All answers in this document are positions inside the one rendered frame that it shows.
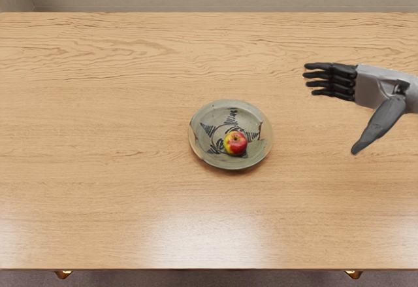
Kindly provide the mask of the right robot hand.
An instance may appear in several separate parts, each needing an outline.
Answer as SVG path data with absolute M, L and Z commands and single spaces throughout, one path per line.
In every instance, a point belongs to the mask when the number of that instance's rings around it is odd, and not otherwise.
M 358 154 L 382 138 L 405 114 L 418 115 L 418 76 L 373 65 L 315 62 L 304 65 L 312 95 L 334 97 L 374 111 L 351 147 Z

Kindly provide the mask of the grey patterned ceramic plate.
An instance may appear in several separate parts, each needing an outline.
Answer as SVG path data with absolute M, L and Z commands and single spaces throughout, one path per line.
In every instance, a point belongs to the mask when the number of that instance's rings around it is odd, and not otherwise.
M 241 132 L 248 142 L 240 156 L 228 154 L 223 145 L 225 136 L 232 131 Z M 227 170 L 258 164 L 274 143 L 274 132 L 266 115 L 251 103 L 237 99 L 216 100 L 199 109 L 189 123 L 188 137 L 200 159 Z

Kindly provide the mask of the red and yellow apple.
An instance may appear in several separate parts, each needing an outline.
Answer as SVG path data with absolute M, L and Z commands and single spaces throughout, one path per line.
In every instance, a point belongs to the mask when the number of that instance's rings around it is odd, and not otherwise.
M 223 140 L 226 152 L 232 156 L 240 156 L 246 152 L 248 140 L 241 131 L 228 132 Z

